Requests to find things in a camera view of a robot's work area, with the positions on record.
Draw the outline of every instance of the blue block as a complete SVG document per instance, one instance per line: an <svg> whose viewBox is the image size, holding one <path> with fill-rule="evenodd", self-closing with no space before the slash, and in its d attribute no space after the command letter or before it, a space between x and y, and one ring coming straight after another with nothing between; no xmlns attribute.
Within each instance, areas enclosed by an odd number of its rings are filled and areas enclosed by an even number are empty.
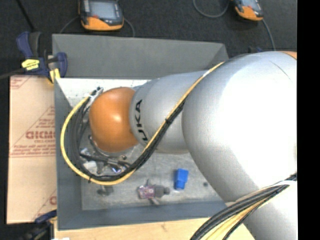
<svg viewBox="0 0 320 240"><path fill-rule="evenodd" d="M184 190L185 184L188 181L189 171L185 169L177 169L174 174L174 188L176 190Z"/></svg>

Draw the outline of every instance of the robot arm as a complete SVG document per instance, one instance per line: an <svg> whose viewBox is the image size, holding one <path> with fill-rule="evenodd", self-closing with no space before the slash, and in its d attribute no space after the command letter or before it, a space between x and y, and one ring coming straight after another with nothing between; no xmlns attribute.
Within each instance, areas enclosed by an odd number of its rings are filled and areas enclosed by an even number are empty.
<svg viewBox="0 0 320 240"><path fill-rule="evenodd" d="M89 112L96 150L120 157L137 142L145 146L134 164L116 179L105 180L112 185L126 179L155 150L190 152L226 203L289 178L297 173L296 74L296 53L260 52L235 57L210 71L104 92ZM115 107L112 115L101 113L110 113L104 107ZM105 138L98 137L101 126L107 128ZM257 240L292 240L297 238L297 214L295 185L245 224Z"/></svg>

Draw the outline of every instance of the brown cardboard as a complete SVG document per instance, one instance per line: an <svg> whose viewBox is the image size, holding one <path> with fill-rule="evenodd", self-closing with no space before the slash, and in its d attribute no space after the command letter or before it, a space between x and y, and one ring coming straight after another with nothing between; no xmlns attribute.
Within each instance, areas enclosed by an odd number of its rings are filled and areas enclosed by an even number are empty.
<svg viewBox="0 0 320 240"><path fill-rule="evenodd" d="M57 208L54 85L10 78L7 223L33 222Z"/></svg>
<svg viewBox="0 0 320 240"><path fill-rule="evenodd" d="M54 240L188 240L207 219L208 218L200 218L77 230L57 230L55 226ZM254 240L253 236L243 224L241 224L228 239Z"/></svg>

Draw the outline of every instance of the kuka logo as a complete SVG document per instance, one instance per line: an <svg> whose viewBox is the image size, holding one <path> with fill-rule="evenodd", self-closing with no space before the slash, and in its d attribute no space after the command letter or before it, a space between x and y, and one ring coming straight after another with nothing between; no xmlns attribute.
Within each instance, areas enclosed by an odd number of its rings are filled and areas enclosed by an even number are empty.
<svg viewBox="0 0 320 240"><path fill-rule="evenodd" d="M140 101L138 101L135 104L135 111L137 112L137 114L135 115L135 121L136 121L136 127L138 128L138 132L142 135L142 140L147 142L148 138L143 130L143 126L140 123L140 119L141 119L141 111L140 111L140 105L141 105L142 99Z"/></svg>

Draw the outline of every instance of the cardboard sheet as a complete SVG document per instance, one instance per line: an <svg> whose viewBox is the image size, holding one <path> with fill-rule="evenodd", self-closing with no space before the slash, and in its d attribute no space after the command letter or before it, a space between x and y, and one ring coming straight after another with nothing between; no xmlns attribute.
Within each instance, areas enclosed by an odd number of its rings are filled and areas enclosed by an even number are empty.
<svg viewBox="0 0 320 240"><path fill-rule="evenodd" d="M7 223L33 222L57 208L54 85L10 78Z"/></svg>

